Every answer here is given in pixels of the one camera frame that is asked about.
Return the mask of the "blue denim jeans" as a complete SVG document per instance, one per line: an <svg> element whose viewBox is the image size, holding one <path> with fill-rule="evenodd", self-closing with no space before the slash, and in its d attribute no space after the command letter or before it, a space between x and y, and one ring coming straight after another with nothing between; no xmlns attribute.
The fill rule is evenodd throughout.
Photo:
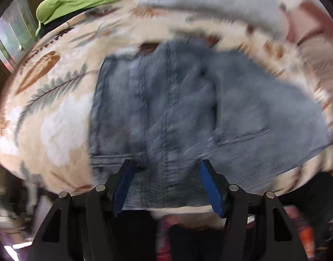
<svg viewBox="0 0 333 261"><path fill-rule="evenodd" d="M205 206L200 163L249 192L330 144L321 106L237 51L171 40L150 54L109 55L90 113L92 179L126 159L138 170L126 209Z"/></svg>

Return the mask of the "leaf print bed blanket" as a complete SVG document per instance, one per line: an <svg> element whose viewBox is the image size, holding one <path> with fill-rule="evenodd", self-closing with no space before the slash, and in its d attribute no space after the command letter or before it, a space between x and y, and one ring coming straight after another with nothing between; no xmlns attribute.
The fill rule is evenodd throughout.
<svg viewBox="0 0 333 261"><path fill-rule="evenodd" d="M300 188L333 168L327 97L294 46L247 28L205 13L150 7L147 0L121 0L82 12L41 38L6 82L0 99L0 164L53 193L88 192L99 185L92 179L89 128L105 58L150 54L171 40L200 40L216 51L244 54L321 106L329 146L254 193L282 195Z"/></svg>

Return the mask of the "pink cushion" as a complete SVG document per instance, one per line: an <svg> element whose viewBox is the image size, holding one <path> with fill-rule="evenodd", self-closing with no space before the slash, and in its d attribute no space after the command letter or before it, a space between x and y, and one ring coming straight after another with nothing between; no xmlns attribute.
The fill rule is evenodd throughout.
<svg viewBox="0 0 333 261"><path fill-rule="evenodd" d="M280 4L285 39L300 45L311 37L321 35L333 44L333 19L311 1L287 8Z"/></svg>

